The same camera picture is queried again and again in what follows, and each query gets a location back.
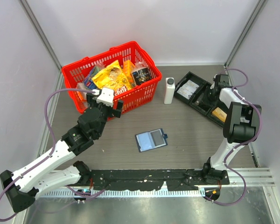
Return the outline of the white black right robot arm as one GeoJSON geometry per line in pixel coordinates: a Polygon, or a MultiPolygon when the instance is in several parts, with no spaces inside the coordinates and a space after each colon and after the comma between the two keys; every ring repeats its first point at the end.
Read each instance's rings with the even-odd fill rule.
{"type": "Polygon", "coordinates": [[[214,155],[203,165],[201,178],[206,184],[216,184],[227,178],[229,163],[240,149],[257,139],[262,128],[262,107],[241,96],[229,85],[226,74],[214,76],[208,97],[223,103],[228,111],[223,126],[224,140],[214,155]]]}

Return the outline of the blue leather card holder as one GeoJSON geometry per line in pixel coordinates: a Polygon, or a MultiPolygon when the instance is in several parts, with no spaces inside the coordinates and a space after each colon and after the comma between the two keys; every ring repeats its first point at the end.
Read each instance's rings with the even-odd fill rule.
{"type": "Polygon", "coordinates": [[[162,128],[135,135],[136,145],[140,153],[165,147],[168,145],[168,135],[162,128]]]}

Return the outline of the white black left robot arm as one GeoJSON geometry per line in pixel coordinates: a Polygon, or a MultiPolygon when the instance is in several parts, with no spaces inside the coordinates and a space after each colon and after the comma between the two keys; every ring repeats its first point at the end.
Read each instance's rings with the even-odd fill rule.
{"type": "Polygon", "coordinates": [[[76,161],[65,170],[51,171],[68,160],[80,155],[98,140],[109,118],[119,118],[123,100],[113,108],[114,92],[103,89],[87,94],[89,108],[79,116],[77,125],[71,128],[46,153],[25,167],[0,174],[0,181],[15,213],[30,207],[40,196],[65,185],[85,186],[90,182],[91,172],[82,161],[76,161]]]}

